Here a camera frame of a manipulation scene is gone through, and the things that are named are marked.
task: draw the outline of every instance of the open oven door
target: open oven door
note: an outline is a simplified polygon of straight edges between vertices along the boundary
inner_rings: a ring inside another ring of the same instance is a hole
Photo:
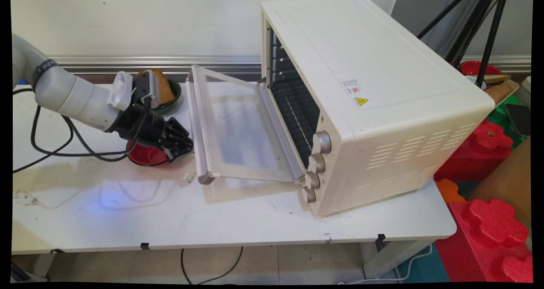
[[[303,176],[268,90],[192,66],[187,95],[201,184],[216,177],[297,182]]]

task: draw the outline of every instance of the red object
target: red object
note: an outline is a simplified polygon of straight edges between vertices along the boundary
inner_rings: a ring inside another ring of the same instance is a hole
[[[435,242],[450,281],[533,282],[529,231],[509,204],[493,199],[447,204],[457,232]]]
[[[513,141],[485,119],[437,170],[434,179],[483,181],[512,153]]]
[[[461,64],[461,72],[465,76],[477,76],[478,72],[480,72],[480,66],[482,65],[481,61],[471,60],[466,61],[463,64]],[[498,70],[497,68],[487,65],[487,69],[485,70],[485,74],[503,74],[501,70]]]
[[[131,142],[127,143],[127,148],[131,146]],[[140,144],[136,144],[128,158],[138,165],[157,165],[164,163],[167,160],[167,154],[156,147],[145,147]]]

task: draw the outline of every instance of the bread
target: bread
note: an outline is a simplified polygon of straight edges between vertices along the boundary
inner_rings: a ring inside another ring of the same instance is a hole
[[[168,79],[163,75],[163,72],[161,70],[158,70],[157,68],[146,70],[153,71],[153,73],[157,76],[157,79],[159,79],[159,97],[161,98],[161,102],[159,103],[159,105],[163,105],[173,101],[176,96],[172,93]],[[136,75],[136,78],[139,78],[146,70],[139,72]]]
[[[504,82],[510,79],[510,76],[508,74],[497,74],[497,75],[484,75],[484,82],[486,84],[495,84],[499,82]]]

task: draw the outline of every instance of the yellow warning sticker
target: yellow warning sticker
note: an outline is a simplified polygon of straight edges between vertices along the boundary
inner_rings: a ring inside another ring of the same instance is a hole
[[[357,103],[359,103],[359,106],[363,106],[363,104],[367,103],[368,99],[362,99],[362,98],[355,98],[357,100]]]

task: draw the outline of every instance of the table leg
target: table leg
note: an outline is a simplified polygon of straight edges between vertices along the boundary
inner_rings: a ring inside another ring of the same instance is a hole
[[[39,254],[36,259],[33,261],[29,272],[36,274],[39,277],[45,277],[49,267],[55,259],[55,253],[52,254]]]
[[[434,241],[434,239],[390,241],[379,252],[377,252],[373,242],[361,243],[361,251],[365,262],[363,265],[365,277],[382,277],[383,274],[393,270]]]

